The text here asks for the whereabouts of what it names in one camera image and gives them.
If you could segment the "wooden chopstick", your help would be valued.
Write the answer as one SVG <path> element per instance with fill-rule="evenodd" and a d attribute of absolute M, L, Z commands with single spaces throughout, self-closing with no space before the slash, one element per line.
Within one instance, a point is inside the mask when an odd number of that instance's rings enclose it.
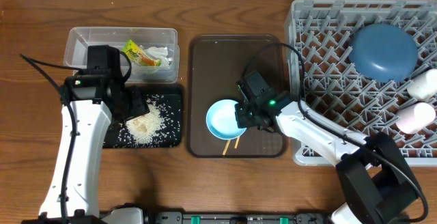
<path fill-rule="evenodd" d="M 237 148 L 238 148 L 239 141 L 240 141 L 240 136 L 236 138 L 236 142 L 235 142 L 235 145 L 234 145 L 234 149 L 237 149 Z"/>
<path fill-rule="evenodd" d="M 223 153 L 222 153 L 223 156 L 226 155 L 230 143 L 231 143 L 231 139 L 230 139 L 230 140 L 227 140 L 227 142 L 226 142 L 226 144 L 225 144 L 225 148 L 223 149 Z"/>

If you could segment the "light blue bowl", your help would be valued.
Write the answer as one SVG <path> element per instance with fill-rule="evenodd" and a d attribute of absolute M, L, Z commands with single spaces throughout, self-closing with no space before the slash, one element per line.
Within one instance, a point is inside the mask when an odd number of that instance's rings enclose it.
<path fill-rule="evenodd" d="M 246 128 L 239 128 L 236 121 L 235 105 L 238 102 L 223 99 L 215 102 L 206 113 L 206 126 L 217 138 L 232 140 L 246 132 Z"/>

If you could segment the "white tissue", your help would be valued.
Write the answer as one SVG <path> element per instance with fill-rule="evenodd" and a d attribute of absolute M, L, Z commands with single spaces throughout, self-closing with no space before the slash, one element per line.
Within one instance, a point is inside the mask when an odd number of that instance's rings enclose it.
<path fill-rule="evenodd" d="M 169 56 L 167 47 L 151 46 L 145 49 L 145 53 L 155 62 L 156 66 L 169 68 L 173 63 L 173 58 Z"/>

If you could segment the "dark blue plate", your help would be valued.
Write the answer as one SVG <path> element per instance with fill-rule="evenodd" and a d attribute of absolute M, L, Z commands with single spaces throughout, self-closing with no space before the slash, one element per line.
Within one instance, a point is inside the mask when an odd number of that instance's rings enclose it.
<path fill-rule="evenodd" d="M 418 60 L 415 41 L 403 29 L 372 24 L 358 30 L 350 40 L 349 60 L 368 79 L 401 82 L 412 74 Z"/>

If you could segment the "pink plastic cup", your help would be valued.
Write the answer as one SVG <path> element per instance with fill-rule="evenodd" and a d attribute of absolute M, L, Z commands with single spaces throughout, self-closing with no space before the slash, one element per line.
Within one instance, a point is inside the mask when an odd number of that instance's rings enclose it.
<path fill-rule="evenodd" d="M 432 105 L 419 102 L 397 112 L 396 126 L 406 134 L 414 134 L 431 124 L 436 118 Z"/>

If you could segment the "cream plastic cup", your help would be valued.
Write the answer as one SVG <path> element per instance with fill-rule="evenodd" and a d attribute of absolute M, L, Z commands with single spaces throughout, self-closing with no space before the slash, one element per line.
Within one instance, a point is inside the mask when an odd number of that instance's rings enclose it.
<path fill-rule="evenodd" d="M 436 69 L 428 70 L 415 77 L 407 88 L 408 94 L 420 101 L 426 101 L 436 94 Z"/>

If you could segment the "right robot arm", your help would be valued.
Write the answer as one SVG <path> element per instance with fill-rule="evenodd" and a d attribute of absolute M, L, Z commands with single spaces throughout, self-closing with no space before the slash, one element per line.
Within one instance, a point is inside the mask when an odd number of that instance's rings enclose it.
<path fill-rule="evenodd" d="M 308 145 L 335 167 L 346 202 L 332 223 L 417 223 L 429 207 L 393 138 L 348 130 L 289 92 L 270 87 L 258 71 L 237 82 L 244 102 L 235 106 L 240 128 L 281 133 Z"/>

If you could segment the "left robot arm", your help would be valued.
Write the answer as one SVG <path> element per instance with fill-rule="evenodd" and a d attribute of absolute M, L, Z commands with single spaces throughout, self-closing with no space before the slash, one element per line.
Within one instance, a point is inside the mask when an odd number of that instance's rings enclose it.
<path fill-rule="evenodd" d="M 51 186 L 34 223 L 145 223 L 142 208 L 124 204 L 100 215 L 98 176 L 104 139 L 112 124 L 149 113 L 141 90 L 126 87 L 126 54 L 109 45 L 90 46 L 87 66 L 58 85 L 62 134 Z"/>

